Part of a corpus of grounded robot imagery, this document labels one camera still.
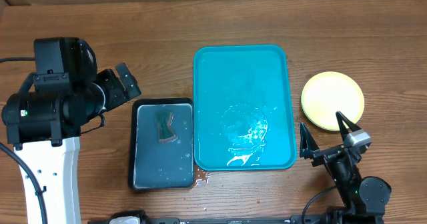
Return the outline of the yellow plate with blue stain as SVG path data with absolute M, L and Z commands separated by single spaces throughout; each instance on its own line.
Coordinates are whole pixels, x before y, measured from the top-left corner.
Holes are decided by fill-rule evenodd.
M 314 75 L 304 85 L 301 106 L 306 117 L 316 126 L 338 131 L 336 112 L 356 123 L 364 112 L 364 94 L 349 76 L 327 71 Z

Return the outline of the orange green sponge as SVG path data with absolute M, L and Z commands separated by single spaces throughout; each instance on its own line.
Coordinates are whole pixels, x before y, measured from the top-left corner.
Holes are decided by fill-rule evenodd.
M 171 128 L 171 124 L 173 121 L 173 113 L 170 111 L 156 112 L 154 118 L 157 127 L 159 142 L 168 143 L 171 141 L 175 141 L 177 139 L 177 135 Z

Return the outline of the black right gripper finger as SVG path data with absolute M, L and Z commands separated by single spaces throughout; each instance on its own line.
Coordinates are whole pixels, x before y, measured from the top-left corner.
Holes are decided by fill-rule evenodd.
M 300 157 L 313 159 L 319 147 L 304 123 L 300 123 Z
M 351 122 L 341 111 L 336 112 L 336 119 L 341 134 L 349 134 L 350 132 L 348 130 L 352 132 L 361 130 L 357 124 Z

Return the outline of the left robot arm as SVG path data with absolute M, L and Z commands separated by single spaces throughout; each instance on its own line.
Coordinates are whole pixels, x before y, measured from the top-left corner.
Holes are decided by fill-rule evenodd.
M 36 39 L 36 70 L 1 112 L 18 165 L 29 223 L 80 223 L 77 162 L 82 127 L 141 93 L 125 63 L 99 71 L 93 49 L 76 37 Z

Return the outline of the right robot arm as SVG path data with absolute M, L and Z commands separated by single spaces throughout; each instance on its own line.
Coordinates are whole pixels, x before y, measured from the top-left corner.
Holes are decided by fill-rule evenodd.
M 340 111 L 336 112 L 336 119 L 342 144 L 325 150 L 318 147 L 306 125 L 300 123 L 300 157 L 311 159 L 314 167 L 323 165 L 334 181 L 334 186 L 308 201 L 300 222 L 383 223 L 392 188 L 379 177 L 362 177 L 356 166 L 371 145 L 371 136 Z M 334 189 L 340 194 L 344 206 L 329 207 L 319 217 L 308 217 L 310 205 Z

